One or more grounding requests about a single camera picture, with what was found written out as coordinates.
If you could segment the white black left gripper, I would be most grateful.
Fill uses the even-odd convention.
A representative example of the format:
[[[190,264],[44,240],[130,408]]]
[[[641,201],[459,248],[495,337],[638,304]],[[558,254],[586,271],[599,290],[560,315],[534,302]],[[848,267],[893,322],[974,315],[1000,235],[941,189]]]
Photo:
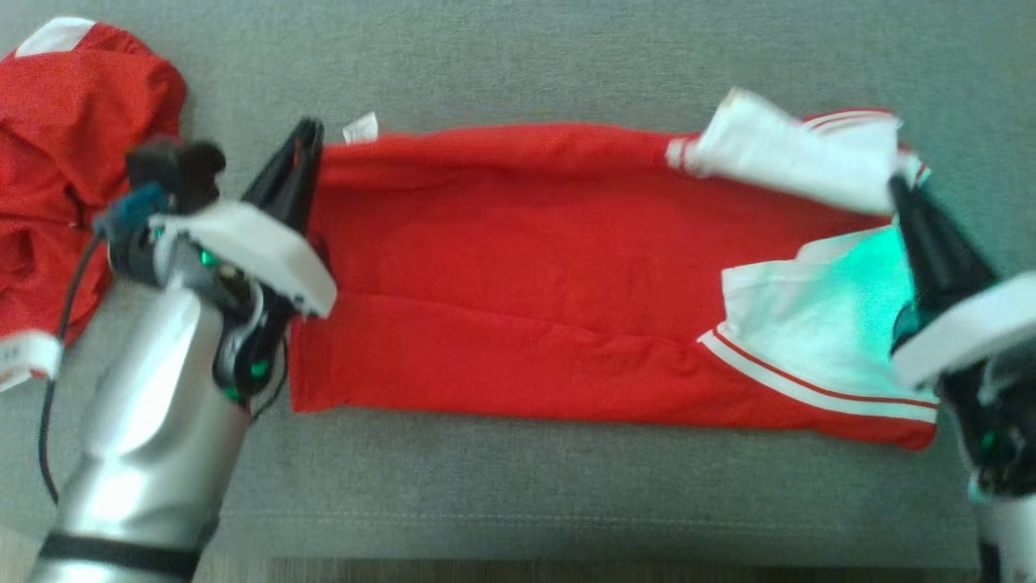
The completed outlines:
[[[186,236],[220,261],[274,289],[297,313],[325,320],[336,303],[337,285],[321,256],[303,237],[323,144],[321,121],[299,121],[244,190],[243,202],[211,203],[192,215],[152,215],[151,228],[163,233],[162,240]]]

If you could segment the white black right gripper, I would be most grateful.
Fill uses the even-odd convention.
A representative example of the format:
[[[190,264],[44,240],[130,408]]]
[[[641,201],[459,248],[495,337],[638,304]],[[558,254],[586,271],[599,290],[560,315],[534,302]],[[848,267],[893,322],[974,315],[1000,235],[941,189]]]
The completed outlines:
[[[943,313],[893,351],[902,383],[922,386],[1032,340],[1032,270],[996,284],[996,271],[928,190],[894,176],[889,192],[913,274],[915,307],[922,314]]]

